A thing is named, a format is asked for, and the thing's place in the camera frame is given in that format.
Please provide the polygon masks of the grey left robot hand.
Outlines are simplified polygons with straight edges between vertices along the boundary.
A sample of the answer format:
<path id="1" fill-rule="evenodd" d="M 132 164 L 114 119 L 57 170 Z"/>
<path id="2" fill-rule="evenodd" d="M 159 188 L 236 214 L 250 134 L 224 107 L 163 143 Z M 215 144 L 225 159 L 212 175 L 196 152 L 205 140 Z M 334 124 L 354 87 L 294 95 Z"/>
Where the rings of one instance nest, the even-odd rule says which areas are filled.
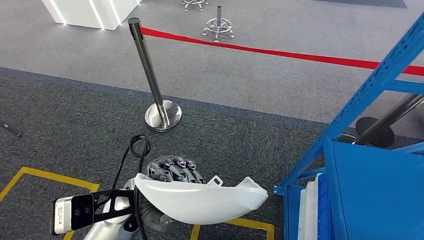
<path id="1" fill-rule="evenodd" d="M 148 177 L 160 182 L 206 184 L 197 170 L 197 163 L 177 155 L 160 156 L 148 164 Z"/>

